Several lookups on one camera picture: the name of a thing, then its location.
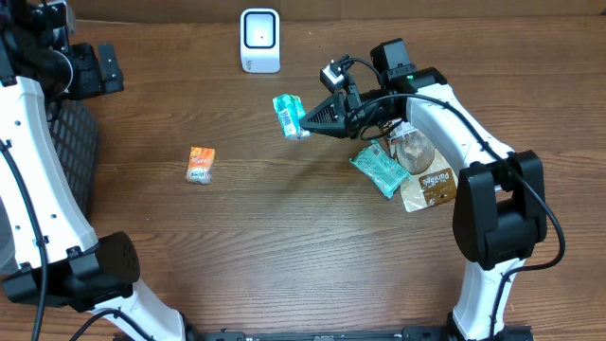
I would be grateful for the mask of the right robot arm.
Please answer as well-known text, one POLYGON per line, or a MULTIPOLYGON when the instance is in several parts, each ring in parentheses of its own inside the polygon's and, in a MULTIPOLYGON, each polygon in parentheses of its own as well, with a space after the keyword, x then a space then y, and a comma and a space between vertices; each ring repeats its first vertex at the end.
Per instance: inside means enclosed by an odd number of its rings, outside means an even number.
POLYGON ((379 88, 359 92, 349 55, 330 61, 320 80, 330 96, 300 120, 303 129, 337 138, 361 136, 390 120, 407 122, 433 143, 458 178, 453 233, 466 259, 459 300, 440 330, 406 327, 405 340, 530 340, 529 327, 504 322, 515 276, 546 237, 544 169, 533 151, 515 152, 462 106, 434 67, 417 68, 404 41, 374 47, 367 65, 379 88))

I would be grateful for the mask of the long teal wipes pack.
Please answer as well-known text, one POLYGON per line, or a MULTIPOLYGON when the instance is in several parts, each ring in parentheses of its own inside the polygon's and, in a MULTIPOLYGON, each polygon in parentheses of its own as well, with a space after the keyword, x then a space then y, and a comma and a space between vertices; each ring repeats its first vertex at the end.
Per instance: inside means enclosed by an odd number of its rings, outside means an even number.
POLYGON ((398 161, 391 158, 376 140, 372 140, 354 158, 350 158, 349 162, 367 176, 389 200, 411 177, 411 174, 398 161))

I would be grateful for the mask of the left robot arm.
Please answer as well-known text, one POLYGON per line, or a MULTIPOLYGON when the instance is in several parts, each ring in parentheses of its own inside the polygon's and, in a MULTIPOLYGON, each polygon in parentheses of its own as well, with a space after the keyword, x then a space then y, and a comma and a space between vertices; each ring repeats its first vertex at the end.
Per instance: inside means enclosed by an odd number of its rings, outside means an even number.
POLYGON ((64 1, 1 5, 1 203, 16 269, 8 299, 39 313, 68 306, 107 319, 128 340, 192 340, 196 332, 141 279, 122 231, 99 237, 85 211, 98 127, 80 101, 120 92, 112 45, 73 45, 64 1))

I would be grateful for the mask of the orange snack packet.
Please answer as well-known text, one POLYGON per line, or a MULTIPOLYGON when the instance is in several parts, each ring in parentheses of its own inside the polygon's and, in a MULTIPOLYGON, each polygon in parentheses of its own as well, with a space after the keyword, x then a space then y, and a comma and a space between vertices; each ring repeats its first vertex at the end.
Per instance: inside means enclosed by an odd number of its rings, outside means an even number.
POLYGON ((191 147, 187 164, 186 180, 189 183, 211 183, 216 151, 211 148, 191 147))

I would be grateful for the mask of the teal gum packet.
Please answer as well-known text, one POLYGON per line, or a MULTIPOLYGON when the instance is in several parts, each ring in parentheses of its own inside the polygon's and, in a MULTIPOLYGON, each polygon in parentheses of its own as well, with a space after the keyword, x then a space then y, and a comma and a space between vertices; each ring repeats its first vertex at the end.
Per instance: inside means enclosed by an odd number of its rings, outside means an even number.
POLYGON ((312 135, 300 126, 299 120, 306 111, 299 96, 283 94, 273 98, 273 104, 285 138, 302 140, 312 135))

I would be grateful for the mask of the brown bread pouch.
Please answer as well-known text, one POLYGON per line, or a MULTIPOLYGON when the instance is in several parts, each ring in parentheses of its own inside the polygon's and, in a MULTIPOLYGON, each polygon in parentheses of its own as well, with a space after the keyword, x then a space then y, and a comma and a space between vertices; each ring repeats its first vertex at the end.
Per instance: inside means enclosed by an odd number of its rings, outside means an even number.
POLYGON ((453 201, 458 179, 450 164, 429 138, 409 122, 393 119, 380 131, 396 128, 384 140, 388 153, 410 174, 400 186, 407 212, 414 212, 453 201))

